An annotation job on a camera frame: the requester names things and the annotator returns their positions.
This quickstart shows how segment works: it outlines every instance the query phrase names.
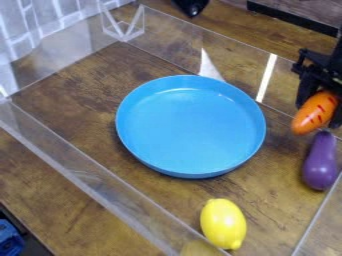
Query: eggplant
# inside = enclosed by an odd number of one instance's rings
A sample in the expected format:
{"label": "eggplant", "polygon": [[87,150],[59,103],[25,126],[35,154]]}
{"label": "eggplant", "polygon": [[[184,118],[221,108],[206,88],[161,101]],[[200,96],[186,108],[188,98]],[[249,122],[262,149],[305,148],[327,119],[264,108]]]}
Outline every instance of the eggplant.
{"label": "eggplant", "polygon": [[316,190],[327,190],[339,176],[337,139],[329,131],[316,134],[304,164],[304,181]]}

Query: lemon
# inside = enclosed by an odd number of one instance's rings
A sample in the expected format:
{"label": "lemon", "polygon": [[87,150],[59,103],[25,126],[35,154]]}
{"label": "lemon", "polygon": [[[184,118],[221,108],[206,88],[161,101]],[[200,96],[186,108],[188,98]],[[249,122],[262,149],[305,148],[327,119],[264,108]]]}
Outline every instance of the lemon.
{"label": "lemon", "polygon": [[228,199],[212,199],[201,212],[201,227],[210,242],[225,250],[241,248],[248,223],[240,207]]}

